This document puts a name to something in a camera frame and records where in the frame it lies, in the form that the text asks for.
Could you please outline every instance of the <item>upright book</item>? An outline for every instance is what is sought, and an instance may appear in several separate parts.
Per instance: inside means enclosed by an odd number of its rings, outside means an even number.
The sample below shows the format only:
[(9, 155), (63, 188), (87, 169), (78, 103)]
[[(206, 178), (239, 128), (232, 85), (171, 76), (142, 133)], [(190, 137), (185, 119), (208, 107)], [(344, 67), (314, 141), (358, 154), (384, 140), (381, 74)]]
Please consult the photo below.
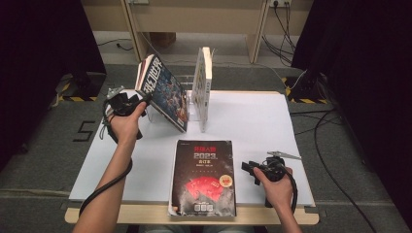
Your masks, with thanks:
[(187, 92), (157, 55), (139, 64), (135, 89), (142, 96), (151, 94), (151, 105), (179, 131), (188, 130)]
[(208, 119), (209, 98), (213, 78), (212, 56), (210, 48), (203, 47), (199, 49), (191, 91), (191, 101), (196, 109), (202, 132), (206, 131)]
[(179, 140), (169, 214), (236, 216), (231, 141)]

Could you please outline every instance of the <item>book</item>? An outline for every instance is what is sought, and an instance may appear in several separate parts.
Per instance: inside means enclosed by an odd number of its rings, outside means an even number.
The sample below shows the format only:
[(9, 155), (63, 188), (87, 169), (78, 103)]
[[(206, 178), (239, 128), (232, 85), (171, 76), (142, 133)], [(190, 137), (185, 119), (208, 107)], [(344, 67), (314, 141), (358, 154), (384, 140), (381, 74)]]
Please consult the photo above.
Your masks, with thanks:
[(152, 54), (139, 64), (135, 89), (142, 96), (151, 94), (151, 105), (179, 131), (188, 130), (187, 92), (160, 57)]
[(196, 109), (201, 132), (206, 131), (208, 119), (210, 90), (213, 78), (212, 58), (210, 48), (203, 47), (199, 49), (191, 91), (191, 101)]
[(170, 216), (236, 216), (231, 141), (179, 140)]

